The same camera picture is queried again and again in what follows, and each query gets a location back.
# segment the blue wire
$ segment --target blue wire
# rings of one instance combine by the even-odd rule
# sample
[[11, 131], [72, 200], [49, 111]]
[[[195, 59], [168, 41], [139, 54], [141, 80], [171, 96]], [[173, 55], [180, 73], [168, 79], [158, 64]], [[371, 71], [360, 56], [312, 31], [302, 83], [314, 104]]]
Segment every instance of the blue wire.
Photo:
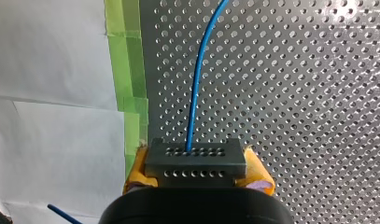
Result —
[[64, 211], [62, 211], [61, 209], [55, 207], [54, 205], [52, 204], [48, 204], [48, 208], [50, 210], [52, 210], [54, 213], [58, 214], [60, 217], [66, 219], [68, 222], [72, 223], [72, 224], [82, 224], [80, 223], [79, 221], [77, 221], [75, 218], [73, 217], [70, 217], [68, 214], [66, 214]]
[[206, 48], [207, 42], [209, 41], [210, 35], [212, 34], [213, 27], [215, 26], [219, 15], [227, 6], [228, 2], [229, 0], [222, 0], [219, 6], [216, 8], [216, 11], [213, 14], [212, 18], [210, 19], [209, 24], [207, 24], [206, 30], [204, 31], [204, 37], [201, 42], [201, 46], [199, 47], [198, 58], [195, 64], [195, 73], [193, 75], [189, 126], [187, 128], [186, 150], [188, 152], [190, 152], [192, 148], [193, 127], [195, 125], [196, 105], [198, 101], [198, 90], [199, 90], [199, 78], [201, 76], [202, 64], [204, 62], [204, 50]]

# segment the black round object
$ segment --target black round object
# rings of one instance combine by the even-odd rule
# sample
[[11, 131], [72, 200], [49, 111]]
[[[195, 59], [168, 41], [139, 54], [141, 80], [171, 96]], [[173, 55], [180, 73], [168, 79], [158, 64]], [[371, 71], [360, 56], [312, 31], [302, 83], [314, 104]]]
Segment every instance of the black round object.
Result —
[[275, 198], [253, 189], [140, 189], [118, 198], [100, 224], [292, 224]]

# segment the hole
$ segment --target hole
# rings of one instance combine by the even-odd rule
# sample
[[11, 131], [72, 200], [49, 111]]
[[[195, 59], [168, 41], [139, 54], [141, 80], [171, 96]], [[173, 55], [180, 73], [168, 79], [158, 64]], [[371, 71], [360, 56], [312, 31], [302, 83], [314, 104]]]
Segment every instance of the hole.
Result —
[[182, 175], [183, 175], [183, 177], [188, 177], [190, 175], [190, 173], [188, 171], [183, 171]]
[[192, 172], [190, 173], [190, 175], [191, 175], [192, 177], [198, 177], [198, 171], [192, 171]]
[[207, 172], [206, 171], [201, 171], [201, 177], [206, 177], [207, 176]]
[[171, 175], [171, 173], [170, 173], [170, 171], [165, 171], [165, 172], [163, 173], [163, 175], [166, 176], [166, 177], [169, 177], [169, 176]]
[[178, 177], [179, 175], [180, 175], [179, 171], [177, 171], [177, 170], [173, 171], [173, 176], [174, 177]]
[[210, 171], [209, 175], [210, 175], [210, 177], [215, 177], [216, 176], [216, 171]]

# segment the white paper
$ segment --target white paper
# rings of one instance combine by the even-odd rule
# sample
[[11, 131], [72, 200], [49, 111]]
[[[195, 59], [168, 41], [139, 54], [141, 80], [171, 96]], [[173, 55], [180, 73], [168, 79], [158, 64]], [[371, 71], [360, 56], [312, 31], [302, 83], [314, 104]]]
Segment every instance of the white paper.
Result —
[[103, 0], [0, 0], [0, 96], [117, 110]]
[[[63, 224], [68, 223], [48, 208], [35, 204], [6, 203], [14, 224]], [[97, 224], [100, 218], [72, 216], [84, 224]]]
[[101, 216], [125, 180], [123, 127], [121, 112], [0, 100], [0, 200]]

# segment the gray surface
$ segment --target gray surface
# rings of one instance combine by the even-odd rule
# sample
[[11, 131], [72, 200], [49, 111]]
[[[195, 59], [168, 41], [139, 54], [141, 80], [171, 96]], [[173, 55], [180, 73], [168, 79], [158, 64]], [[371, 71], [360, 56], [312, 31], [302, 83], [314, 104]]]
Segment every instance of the gray surface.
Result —
[[[184, 141], [217, 3], [141, 1], [149, 139]], [[232, 0], [212, 38], [196, 141], [255, 145], [297, 223], [380, 223], [380, 1]]]

